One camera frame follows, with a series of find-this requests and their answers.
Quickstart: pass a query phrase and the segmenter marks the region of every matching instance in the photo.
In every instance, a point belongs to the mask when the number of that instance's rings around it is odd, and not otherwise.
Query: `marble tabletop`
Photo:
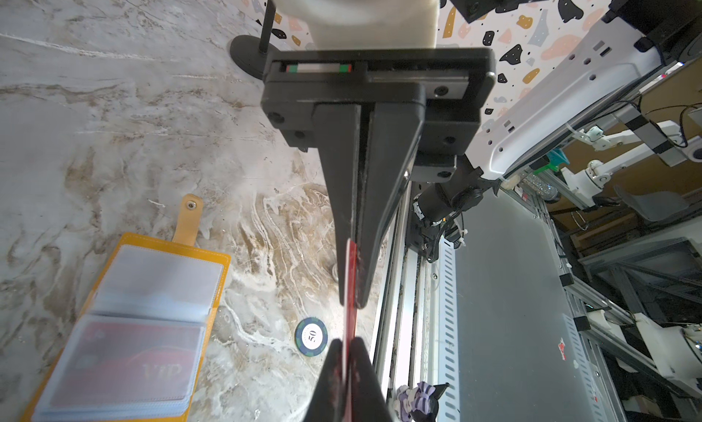
[[[233,260],[191,421],[298,421],[342,308],[319,158],[290,148],[228,42],[260,27],[224,0],[0,0],[0,415],[16,420],[121,234],[171,239],[186,193],[197,246]],[[286,44],[274,44],[285,48]],[[378,274],[385,269],[385,249]],[[358,334],[371,341],[380,277]]]

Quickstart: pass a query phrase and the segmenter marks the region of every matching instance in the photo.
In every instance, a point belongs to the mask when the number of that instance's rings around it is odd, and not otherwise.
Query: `poker chip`
[[[295,344],[304,356],[316,357],[327,347],[327,327],[316,317],[308,317],[295,328]]]

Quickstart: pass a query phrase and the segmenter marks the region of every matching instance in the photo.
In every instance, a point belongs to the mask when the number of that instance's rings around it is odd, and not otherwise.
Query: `gray chair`
[[[646,195],[631,195],[621,186],[615,186],[614,192],[624,204],[636,210],[641,217],[648,221],[662,221],[690,206],[683,197],[669,190]]]

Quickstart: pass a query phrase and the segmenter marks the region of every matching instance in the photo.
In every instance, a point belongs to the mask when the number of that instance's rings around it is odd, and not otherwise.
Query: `tan leather strap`
[[[175,225],[173,242],[179,244],[195,245],[198,229],[200,228],[200,217],[202,216],[202,198],[197,195],[187,194],[180,202],[180,212],[178,213],[178,224]]]

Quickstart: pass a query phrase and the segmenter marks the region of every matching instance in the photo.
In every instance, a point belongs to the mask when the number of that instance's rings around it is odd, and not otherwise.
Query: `brown wall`
[[[690,63],[687,67],[680,68],[671,74],[668,79],[645,92],[641,102],[641,110],[645,113],[660,107],[697,102],[702,102],[702,58]],[[682,107],[654,111],[647,117],[656,122],[663,120],[677,122],[680,111],[682,111]],[[687,114],[683,119],[683,126],[688,138],[702,134],[702,128],[688,118]],[[624,125],[617,125],[607,131],[606,134],[617,133],[625,129]],[[571,163],[568,169],[572,172],[577,172],[587,167],[591,160],[598,159],[602,162],[608,162],[635,146],[636,144],[631,144],[606,151],[595,151],[591,146],[575,141],[563,151]],[[658,156],[651,156],[626,170],[615,173],[612,176],[612,180],[604,187],[601,195],[615,196],[615,185],[622,186],[627,192],[634,195],[656,192],[658,190],[671,190],[684,195],[692,190],[702,188],[702,163],[688,161],[669,167]],[[550,211],[555,211],[568,207],[574,207],[573,203],[566,198],[561,198],[560,201],[549,205],[548,208]],[[603,208],[589,214],[583,214],[583,216],[585,220],[591,220],[599,218],[610,211],[611,209]],[[577,227],[570,214],[556,215],[555,218],[566,225],[567,228]]]

